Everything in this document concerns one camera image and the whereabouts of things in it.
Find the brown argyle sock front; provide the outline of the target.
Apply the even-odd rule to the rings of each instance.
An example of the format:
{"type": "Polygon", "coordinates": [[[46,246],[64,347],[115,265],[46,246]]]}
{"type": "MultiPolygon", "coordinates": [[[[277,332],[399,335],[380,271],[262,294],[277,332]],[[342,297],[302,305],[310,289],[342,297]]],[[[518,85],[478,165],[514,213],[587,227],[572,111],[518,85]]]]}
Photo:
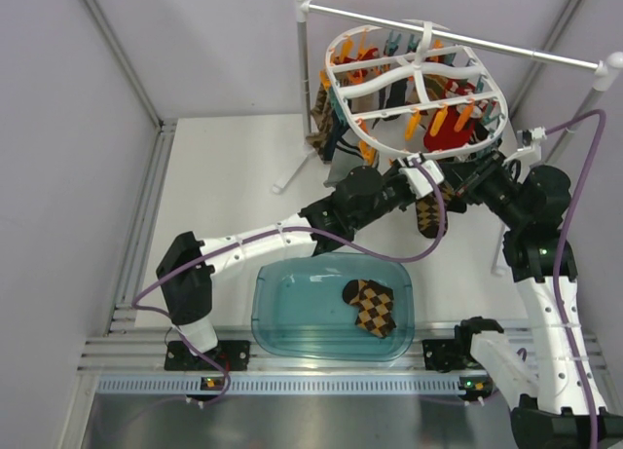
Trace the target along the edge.
{"type": "Polygon", "coordinates": [[[433,195],[419,199],[415,204],[417,226],[420,234],[434,240],[441,224],[440,205],[433,195]]]}

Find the white oval clip hanger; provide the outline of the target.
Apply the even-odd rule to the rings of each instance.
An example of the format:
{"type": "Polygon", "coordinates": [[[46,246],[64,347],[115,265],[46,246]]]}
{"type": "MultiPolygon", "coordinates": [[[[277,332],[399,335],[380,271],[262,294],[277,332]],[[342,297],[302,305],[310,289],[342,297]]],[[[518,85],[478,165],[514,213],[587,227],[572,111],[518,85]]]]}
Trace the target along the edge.
{"type": "Polygon", "coordinates": [[[434,38],[432,22],[405,34],[374,25],[343,32],[328,46],[320,83],[338,122],[354,135],[364,162],[422,153],[428,159],[466,160],[497,147],[508,122],[501,88],[469,47],[434,38]],[[429,152],[423,138],[435,135],[447,109],[464,106],[459,131],[479,119],[462,147],[429,152]]]}

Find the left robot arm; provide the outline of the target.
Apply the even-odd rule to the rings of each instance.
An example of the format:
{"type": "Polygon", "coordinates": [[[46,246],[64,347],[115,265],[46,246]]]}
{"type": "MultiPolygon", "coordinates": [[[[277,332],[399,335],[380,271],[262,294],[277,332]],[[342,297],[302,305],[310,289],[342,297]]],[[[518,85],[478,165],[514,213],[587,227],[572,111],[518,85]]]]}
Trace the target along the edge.
{"type": "Polygon", "coordinates": [[[213,296],[276,261],[311,258],[342,246],[356,233],[396,210],[437,192],[421,167],[392,165],[385,173],[357,167],[325,198],[275,224],[217,239],[178,235],[156,269],[165,313],[179,333],[186,356],[199,368],[220,356],[210,319],[213,296]]]}

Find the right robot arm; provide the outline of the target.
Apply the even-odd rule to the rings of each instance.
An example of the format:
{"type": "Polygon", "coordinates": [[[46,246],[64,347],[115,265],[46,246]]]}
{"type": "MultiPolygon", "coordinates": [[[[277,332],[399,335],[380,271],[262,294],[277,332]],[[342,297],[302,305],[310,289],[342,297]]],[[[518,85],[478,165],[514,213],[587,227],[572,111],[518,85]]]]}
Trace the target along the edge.
{"type": "Polygon", "coordinates": [[[622,418],[608,410],[595,383],[577,312],[568,176],[537,166],[518,181],[499,152],[442,169],[459,198],[485,205],[507,228],[502,253],[527,312],[537,369],[529,369],[495,320],[481,317],[456,326],[457,361],[487,371],[508,406],[520,448],[621,442],[622,418]]]}

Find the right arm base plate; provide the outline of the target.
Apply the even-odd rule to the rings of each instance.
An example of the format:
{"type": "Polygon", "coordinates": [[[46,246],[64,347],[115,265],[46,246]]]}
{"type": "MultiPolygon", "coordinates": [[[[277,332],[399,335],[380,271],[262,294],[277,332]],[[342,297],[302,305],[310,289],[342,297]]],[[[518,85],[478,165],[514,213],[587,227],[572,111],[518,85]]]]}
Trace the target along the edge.
{"type": "Polygon", "coordinates": [[[426,370],[448,373],[480,368],[454,339],[426,339],[421,345],[426,370]]]}

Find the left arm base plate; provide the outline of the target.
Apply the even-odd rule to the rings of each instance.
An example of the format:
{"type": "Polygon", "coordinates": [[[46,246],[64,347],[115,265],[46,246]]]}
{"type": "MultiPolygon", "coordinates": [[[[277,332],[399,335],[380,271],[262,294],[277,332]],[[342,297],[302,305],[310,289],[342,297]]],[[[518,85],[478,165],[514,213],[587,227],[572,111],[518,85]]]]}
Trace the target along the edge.
{"type": "MultiPolygon", "coordinates": [[[[247,340],[222,340],[218,346],[204,353],[226,371],[246,371],[250,357],[247,340]]],[[[216,371],[216,368],[194,355],[182,341],[171,341],[166,346],[165,371],[216,371]]]]}

